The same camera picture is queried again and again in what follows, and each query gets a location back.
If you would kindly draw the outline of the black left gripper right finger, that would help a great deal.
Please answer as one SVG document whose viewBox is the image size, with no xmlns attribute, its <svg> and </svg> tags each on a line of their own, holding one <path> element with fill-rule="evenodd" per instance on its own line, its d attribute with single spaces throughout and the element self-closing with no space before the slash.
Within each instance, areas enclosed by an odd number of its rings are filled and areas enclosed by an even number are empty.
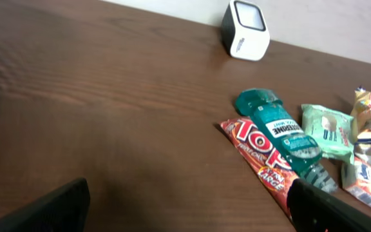
<svg viewBox="0 0 371 232">
<path fill-rule="evenodd" d="M 305 182 L 293 181 L 287 207 L 296 231 L 371 232 L 371 217 Z"/>
</svg>

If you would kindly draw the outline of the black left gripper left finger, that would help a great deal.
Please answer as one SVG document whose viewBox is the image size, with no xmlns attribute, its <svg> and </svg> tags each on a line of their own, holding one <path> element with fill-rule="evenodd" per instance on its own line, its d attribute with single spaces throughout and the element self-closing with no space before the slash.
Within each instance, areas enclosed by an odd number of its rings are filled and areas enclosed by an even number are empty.
<svg viewBox="0 0 371 232">
<path fill-rule="evenodd" d="M 0 218 L 2 232 L 83 232 L 90 206 L 85 178 L 77 178 Z"/>
</svg>

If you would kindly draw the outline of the teal mouthwash bottle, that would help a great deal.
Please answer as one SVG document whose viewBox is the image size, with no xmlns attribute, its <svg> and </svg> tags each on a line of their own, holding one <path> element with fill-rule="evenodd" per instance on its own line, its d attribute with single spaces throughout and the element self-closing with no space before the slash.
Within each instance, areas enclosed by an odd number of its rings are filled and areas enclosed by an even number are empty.
<svg viewBox="0 0 371 232">
<path fill-rule="evenodd" d="M 235 107 L 241 115 L 250 117 L 299 177 L 327 193 L 338 189 L 319 163 L 323 152 L 318 143 L 305 134 L 272 90 L 245 90 L 237 97 Z"/>
</svg>

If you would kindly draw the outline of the small orange tissue packet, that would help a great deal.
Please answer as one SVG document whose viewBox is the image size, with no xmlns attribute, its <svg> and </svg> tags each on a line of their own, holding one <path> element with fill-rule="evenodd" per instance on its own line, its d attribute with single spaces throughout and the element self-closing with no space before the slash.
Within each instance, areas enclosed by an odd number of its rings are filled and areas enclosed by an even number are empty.
<svg viewBox="0 0 371 232">
<path fill-rule="evenodd" d="M 341 167 L 342 188 L 371 208 L 371 166 L 354 157 L 354 163 Z"/>
</svg>

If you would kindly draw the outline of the mint green wipes packet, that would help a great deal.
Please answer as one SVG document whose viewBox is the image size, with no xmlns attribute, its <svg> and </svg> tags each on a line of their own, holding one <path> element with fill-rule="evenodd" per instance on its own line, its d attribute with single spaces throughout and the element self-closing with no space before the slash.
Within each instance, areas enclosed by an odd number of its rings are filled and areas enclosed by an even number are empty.
<svg viewBox="0 0 371 232">
<path fill-rule="evenodd" d="M 353 164 L 353 117 L 316 104 L 302 104 L 301 109 L 302 129 L 318 143 L 323 152 L 322 156 Z"/>
</svg>

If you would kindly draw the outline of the red chocolate bar wrapper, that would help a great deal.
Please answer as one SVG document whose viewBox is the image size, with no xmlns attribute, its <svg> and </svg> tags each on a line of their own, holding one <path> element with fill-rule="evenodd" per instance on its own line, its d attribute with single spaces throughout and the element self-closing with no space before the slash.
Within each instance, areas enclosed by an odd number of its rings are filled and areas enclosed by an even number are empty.
<svg viewBox="0 0 371 232">
<path fill-rule="evenodd" d="M 249 118 L 229 119 L 220 127 L 286 216 L 292 218 L 287 195 L 298 176 L 289 163 Z"/>
</svg>

